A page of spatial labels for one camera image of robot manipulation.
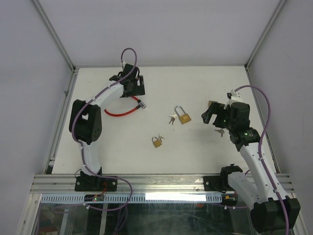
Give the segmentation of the cable lock keys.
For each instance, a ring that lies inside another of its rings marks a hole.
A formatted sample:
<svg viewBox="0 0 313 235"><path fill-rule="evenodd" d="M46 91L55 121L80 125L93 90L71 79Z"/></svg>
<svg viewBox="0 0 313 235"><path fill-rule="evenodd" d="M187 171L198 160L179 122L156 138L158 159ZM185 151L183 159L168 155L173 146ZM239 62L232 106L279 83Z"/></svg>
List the cable lock keys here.
<svg viewBox="0 0 313 235"><path fill-rule="evenodd" d="M224 129L216 129L215 131L218 132L221 137L223 137L223 135L224 135Z"/></svg>

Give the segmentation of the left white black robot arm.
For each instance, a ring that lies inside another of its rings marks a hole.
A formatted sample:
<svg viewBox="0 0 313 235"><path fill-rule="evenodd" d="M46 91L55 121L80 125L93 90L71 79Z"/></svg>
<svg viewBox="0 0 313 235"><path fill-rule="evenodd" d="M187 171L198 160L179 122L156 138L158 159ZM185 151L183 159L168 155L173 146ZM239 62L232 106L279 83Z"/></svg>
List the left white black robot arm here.
<svg viewBox="0 0 313 235"><path fill-rule="evenodd" d="M82 171L88 175L85 184L92 190L102 186L102 168L98 157L98 139L102 133L102 112L116 99L145 95L140 69L125 64L107 85L87 100L75 100L72 105L69 131L80 146Z"/></svg>

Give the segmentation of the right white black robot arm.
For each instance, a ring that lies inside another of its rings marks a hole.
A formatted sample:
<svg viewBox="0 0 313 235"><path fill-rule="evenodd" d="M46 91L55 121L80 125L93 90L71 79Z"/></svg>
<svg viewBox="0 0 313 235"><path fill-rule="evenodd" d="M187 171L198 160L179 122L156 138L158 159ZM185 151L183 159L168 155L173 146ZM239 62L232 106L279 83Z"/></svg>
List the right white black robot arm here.
<svg viewBox="0 0 313 235"><path fill-rule="evenodd" d="M268 161L262 153L260 135L250 126L250 106L242 102L222 104L210 101L208 109L202 114L205 124L213 115L213 125L227 129L231 142L246 162L251 183L242 169L236 165L221 169L219 185L223 189L234 189L239 193L250 210L250 218L258 233L284 231L286 234L294 228L300 212L296 198L290 198L268 167Z"/></svg>

